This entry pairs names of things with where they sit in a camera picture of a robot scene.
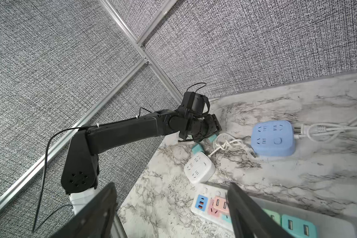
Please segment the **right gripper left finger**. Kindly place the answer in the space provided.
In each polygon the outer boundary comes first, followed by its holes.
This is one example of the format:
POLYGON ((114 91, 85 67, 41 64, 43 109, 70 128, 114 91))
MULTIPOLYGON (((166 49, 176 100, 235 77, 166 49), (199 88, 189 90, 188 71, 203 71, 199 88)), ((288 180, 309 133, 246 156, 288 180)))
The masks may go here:
POLYGON ((114 223, 117 192, 114 183, 107 184, 52 238, 117 238, 119 229, 114 223))

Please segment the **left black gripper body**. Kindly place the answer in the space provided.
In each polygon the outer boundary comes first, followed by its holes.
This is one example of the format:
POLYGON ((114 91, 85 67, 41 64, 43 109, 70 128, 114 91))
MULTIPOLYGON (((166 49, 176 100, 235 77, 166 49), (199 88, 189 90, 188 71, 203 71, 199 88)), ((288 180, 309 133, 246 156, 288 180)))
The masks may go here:
POLYGON ((215 114, 207 115, 203 119, 193 119, 190 124, 190 135, 193 141, 202 141, 222 130, 215 114))

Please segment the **pink plug cube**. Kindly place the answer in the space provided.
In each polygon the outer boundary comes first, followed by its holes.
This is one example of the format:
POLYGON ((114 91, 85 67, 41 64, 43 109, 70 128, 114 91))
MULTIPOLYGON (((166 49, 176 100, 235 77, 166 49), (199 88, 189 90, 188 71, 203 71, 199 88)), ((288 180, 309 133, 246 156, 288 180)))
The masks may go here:
POLYGON ((224 197, 215 196, 214 202, 213 202, 213 207, 216 210, 220 211, 222 214, 225 214, 225 215, 230 214, 227 199, 224 197))

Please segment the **green plug cube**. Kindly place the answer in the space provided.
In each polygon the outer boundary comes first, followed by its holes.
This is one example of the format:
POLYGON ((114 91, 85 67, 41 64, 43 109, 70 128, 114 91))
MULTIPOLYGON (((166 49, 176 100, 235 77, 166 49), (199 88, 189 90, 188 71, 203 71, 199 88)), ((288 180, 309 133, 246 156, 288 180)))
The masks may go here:
POLYGON ((316 226, 309 221, 284 214, 281 226, 294 238, 317 238, 316 226))

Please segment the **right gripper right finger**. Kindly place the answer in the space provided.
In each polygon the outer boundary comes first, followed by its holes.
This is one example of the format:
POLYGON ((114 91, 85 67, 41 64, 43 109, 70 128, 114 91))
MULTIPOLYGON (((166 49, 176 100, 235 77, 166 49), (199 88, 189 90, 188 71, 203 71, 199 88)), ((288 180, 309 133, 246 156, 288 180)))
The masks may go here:
POLYGON ((234 182, 229 185, 227 201, 236 238, 291 237, 234 182))

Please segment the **long white power strip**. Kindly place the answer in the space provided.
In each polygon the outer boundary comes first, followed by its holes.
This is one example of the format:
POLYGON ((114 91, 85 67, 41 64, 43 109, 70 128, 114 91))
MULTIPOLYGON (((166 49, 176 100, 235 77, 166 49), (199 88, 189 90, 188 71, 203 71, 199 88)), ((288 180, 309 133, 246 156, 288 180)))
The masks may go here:
MULTIPOLYGON (((227 189, 224 186, 200 183, 191 206, 191 211, 197 216, 233 232, 230 214, 222 214, 213 207, 215 196, 226 198, 226 195, 227 189)), ((286 214, 313 223, 316 226, 317 238, 357 238, 357 231, 354 225, 343 219, 330 217, 257 197, 251 198, 262 209, 277 212, 281 216, 286 214)))

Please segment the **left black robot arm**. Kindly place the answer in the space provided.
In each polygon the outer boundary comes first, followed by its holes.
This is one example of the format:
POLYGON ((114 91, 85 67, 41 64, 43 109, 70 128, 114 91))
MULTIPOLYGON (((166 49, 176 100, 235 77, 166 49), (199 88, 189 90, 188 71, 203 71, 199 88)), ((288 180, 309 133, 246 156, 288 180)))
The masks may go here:
POLYGON ((183 141, 191 136, 192 141, 201 142, 221 129, 214 114, 192 116, 172 110, 79 129, 70 141, 61 176, 61 185, 69 196, 74 214, 99 193, 99 154, 132 142, 174 133, 179 133, 183 141))

